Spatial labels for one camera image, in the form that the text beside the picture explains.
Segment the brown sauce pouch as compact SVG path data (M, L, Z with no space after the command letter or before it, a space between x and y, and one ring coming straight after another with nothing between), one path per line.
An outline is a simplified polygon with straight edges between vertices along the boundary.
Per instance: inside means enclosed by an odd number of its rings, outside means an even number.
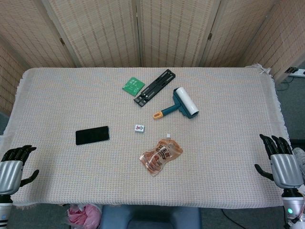
M175 160L183 153L179 144L170 137L161 139L152 150L141 154L139 160L155 176L159 174L164 166L172 160Z

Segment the beige woven tablecloth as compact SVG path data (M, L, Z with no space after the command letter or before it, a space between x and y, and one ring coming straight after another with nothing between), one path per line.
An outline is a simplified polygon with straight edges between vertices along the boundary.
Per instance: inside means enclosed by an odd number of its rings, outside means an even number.
M23 178L37 169L39 175L12 196L14 204L280 206L281 189L254 167L270 170L260 134L288 138L272 76L258 66L172 71L176 77L140 107L123 85L131 77L150 84L164 68L27 70L0 135L0 158L32 145ZM179 87L198 115L189 119L176 110L154 120L174 105ZM109 127L109 140L76 145L76 131L102 126ZM167 137L183 153L152 176L139 158Z

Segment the teal smartphone with black screen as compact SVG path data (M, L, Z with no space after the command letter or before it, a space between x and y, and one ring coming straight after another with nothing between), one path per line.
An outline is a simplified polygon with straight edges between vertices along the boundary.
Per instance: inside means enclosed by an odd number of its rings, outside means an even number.
M109 140L109 127L102 126L76 131L76 145L84 145Z

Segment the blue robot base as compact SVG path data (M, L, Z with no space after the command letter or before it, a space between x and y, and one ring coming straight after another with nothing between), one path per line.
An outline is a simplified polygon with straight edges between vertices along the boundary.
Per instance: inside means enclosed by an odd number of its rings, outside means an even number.
M103 206L100 229L202 229L201 210L150 205Z

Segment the pink plastic bag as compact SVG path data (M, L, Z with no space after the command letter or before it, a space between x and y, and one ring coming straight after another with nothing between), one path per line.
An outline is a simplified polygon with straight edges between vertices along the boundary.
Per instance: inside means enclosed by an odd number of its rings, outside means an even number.
M67 210L66 223L72 229L100 229L102 209L93 204L72 204Z

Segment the white power strip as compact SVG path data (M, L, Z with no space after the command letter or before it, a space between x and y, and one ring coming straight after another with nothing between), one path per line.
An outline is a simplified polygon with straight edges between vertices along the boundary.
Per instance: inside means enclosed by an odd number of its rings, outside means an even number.
M285 74L288 74L289 76L292 76L292 77L305 78L305 69L300 69L297 67L289 67L285 71Z

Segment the green square packet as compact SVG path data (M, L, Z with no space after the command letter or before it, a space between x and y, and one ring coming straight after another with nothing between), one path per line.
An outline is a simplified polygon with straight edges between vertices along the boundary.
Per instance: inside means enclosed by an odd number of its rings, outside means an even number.
M136 96L144 86L145 83L135 77L131 77L122 89L132 96Z

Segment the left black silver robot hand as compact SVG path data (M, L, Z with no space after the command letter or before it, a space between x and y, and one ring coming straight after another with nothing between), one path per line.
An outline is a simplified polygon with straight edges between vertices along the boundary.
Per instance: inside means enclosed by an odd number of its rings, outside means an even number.
M33 182L39 174L35 170L33 174L22 179L23 168L30 153L36 150L32 145L13 148L8 150L0 161L0 195L13 195L20 187Z

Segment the teal white lint roller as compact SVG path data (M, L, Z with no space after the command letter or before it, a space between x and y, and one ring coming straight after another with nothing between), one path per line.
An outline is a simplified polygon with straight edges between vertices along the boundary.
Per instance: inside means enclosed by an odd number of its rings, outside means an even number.
M161 119L162 117L179 110L184 116L191 119L198 115L199 110L194 104L188 93L183 87L174 89L173 91L174 105L156 112L153 115L154 120Z

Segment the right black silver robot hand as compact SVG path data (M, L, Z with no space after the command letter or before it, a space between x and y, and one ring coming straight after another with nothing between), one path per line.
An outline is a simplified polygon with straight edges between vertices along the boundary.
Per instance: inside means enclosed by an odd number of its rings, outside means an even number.
M275 182L282 189L299 188L303 185L300 166L289 143L282 137L259 135L267 152L271 173L255 164L256 171L263 177Z

